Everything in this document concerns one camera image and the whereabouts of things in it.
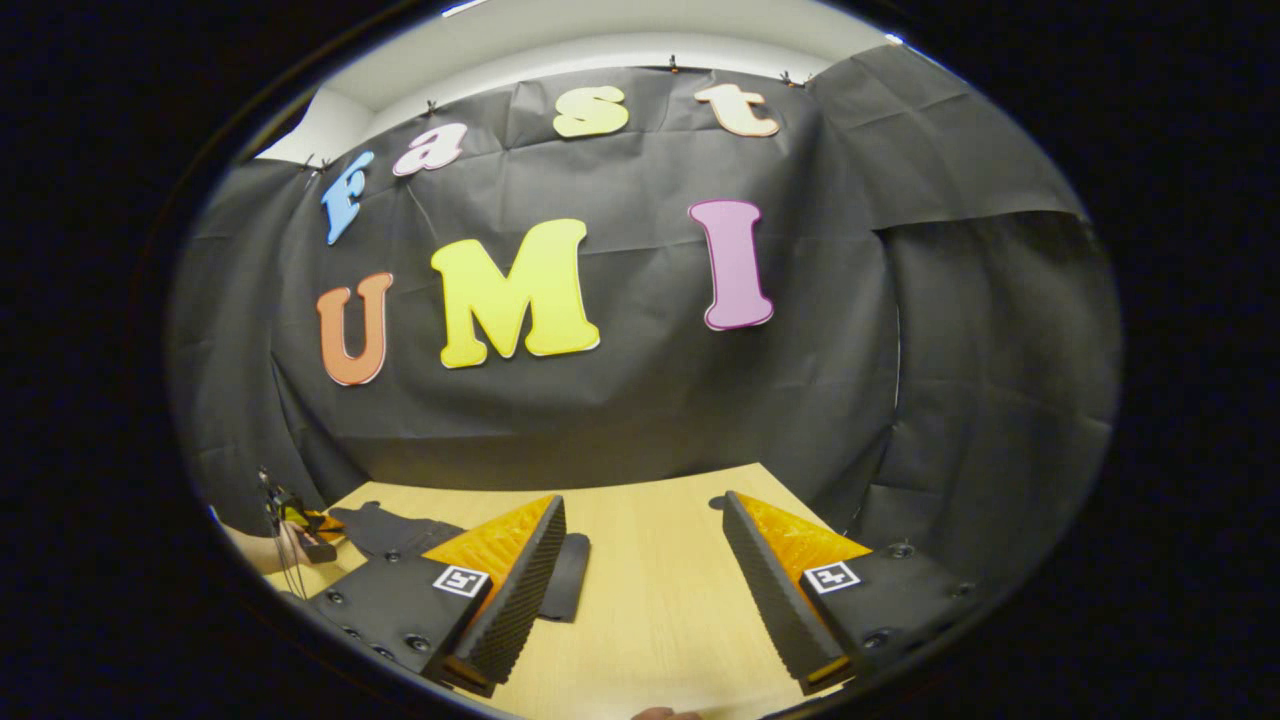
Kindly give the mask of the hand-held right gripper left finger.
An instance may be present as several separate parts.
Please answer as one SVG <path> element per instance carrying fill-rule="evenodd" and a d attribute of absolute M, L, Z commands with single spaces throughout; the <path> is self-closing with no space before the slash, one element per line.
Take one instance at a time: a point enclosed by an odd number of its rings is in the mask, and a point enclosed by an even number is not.
<path fill-rule="evenodd" d="M 467 530 L 375 503 L 338 518 L 366 559 L 306 601 L 319 621 L 431 682 L 488 697 L 509 679 L 564 543 L 561 496 Z"/>

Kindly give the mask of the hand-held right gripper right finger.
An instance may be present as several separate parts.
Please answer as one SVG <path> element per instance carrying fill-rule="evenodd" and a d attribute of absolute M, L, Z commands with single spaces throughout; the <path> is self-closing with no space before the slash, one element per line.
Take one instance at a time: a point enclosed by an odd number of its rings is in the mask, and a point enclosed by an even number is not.
<path fill-rule="evenodd" d="M 977 606 L 977 583 L 897 542 L 872 550 L 727 492 L 722 529 L 787 673 L 804 694 L 920 655 Z"/>

